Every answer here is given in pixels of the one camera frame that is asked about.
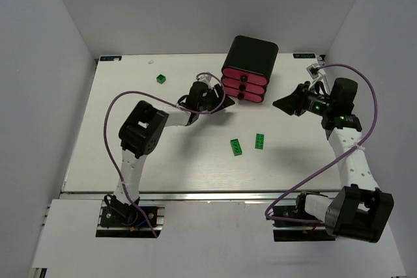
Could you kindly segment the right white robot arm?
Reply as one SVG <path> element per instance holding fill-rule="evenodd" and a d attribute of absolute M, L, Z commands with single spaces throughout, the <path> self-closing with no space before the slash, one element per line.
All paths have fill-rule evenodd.
<path fill-rule="evenodd" d="M 309 112 L 322 118 L 321 125 L 334 151 L 341 182 L 341 189 L 333 199 L 303 191 L 294 207 L 274 207 L 275 227 L 322 226 L 325 240 L 344 237 L 376 243 L 381 238 L 394 198 L 376 183 L 360 144 L 362 126 L 352 113 L 357 89 L 357 82 L 337 78 L 326 94 L 322 83 L 311 88 L 307 81 L 273 103 L 288 115 Z"/>

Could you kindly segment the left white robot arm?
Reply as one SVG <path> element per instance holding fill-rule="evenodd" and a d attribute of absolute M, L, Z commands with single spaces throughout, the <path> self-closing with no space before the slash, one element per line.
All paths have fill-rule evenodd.
<path fill-rule="evenodd" d="M 235 105 L 220 84 L 196 81 L 187 95 L 167 109 L 157 109 L 142 100 L 119 130 L 122 161 L 113 198 L 130 205 L 139 201 L 139 183 L 147 156 L 154 151 L 162 132 L 170 126 L 190 126 L 200 115 Z"/>

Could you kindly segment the pink drawer with black knob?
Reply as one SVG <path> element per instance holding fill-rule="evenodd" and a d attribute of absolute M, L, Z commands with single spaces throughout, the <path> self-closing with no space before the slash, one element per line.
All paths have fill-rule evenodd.
<path fill-rule="evenodd" d="M 246 82 L 260 86 L 265 86 L 269 82 L 269 80 L 265 76 L 234 68 L 224 68 L 222 70 L 222 74 L 225 77 L 235 79 L 238 81 L 242 81 L 242 77 L 245 77 Z"/>

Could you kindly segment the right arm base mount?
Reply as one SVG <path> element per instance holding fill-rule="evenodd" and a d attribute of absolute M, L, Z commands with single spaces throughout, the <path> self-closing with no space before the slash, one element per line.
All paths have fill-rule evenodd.
<path fill-rule="evenodd" d="M 305 212 L 306 197 L 320 193 L 301 192 L 293 205 L 275 205 L 272 209 L 273 239 L 275 242 L 334 242 L 322 221 Z"/>

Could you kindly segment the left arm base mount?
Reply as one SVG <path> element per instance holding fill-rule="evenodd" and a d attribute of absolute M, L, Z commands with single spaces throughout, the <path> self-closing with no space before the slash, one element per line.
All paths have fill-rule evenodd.
<path fill-rule="evenodd" d="M 122 203 L 116 196 L 104 196 L 100 209 L 97 238 L 157 238 L 164 224 L 164 208 L 153 204 L 139 206 Z"/>

